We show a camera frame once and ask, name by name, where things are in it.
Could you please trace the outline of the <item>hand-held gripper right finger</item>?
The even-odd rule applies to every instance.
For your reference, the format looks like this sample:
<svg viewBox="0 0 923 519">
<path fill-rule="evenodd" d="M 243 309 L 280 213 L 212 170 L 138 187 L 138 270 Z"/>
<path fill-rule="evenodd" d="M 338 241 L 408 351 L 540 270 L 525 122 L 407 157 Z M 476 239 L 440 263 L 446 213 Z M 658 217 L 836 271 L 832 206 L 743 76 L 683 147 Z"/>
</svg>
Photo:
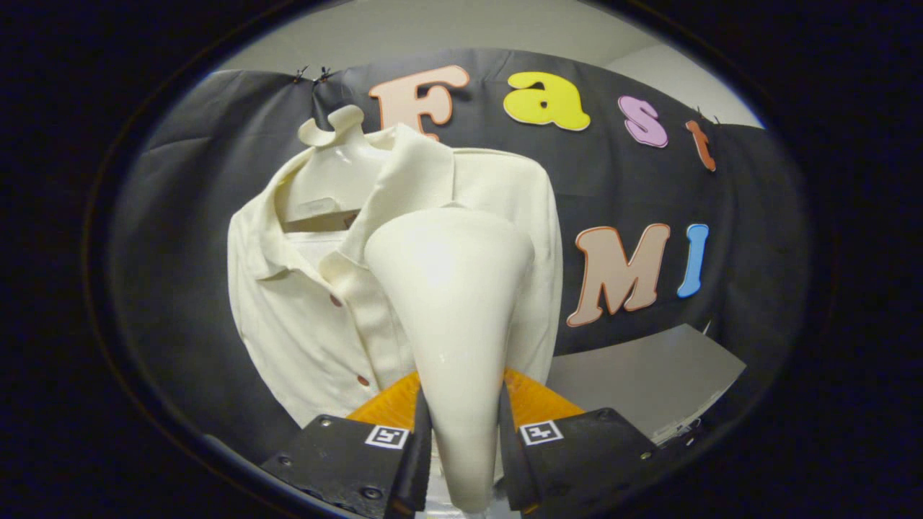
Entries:
<svg viewBox="0 0 923 519">
<path fill-rule="evenodd" d="M 498 418 L 505 495 L 523 516 L 602 515 L 660 459 L 613 409 L 581 409 L 514 369 L 503 374 Z"/>
</svg>

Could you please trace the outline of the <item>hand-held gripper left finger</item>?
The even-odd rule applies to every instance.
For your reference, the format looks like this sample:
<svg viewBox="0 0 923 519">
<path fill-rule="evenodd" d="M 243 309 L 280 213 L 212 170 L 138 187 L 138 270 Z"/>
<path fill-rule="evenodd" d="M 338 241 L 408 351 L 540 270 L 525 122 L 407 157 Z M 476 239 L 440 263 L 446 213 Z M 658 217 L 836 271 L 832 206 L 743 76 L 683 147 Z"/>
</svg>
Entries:
<svg viewBox="0 0 923 519">
<path fill-rule="evenodd" d="M 319 414 L 262 469 L 343 512 L 412 518 L 424 512 L 434 445 L 418 373 L 348 417 Z"/>
</svg>

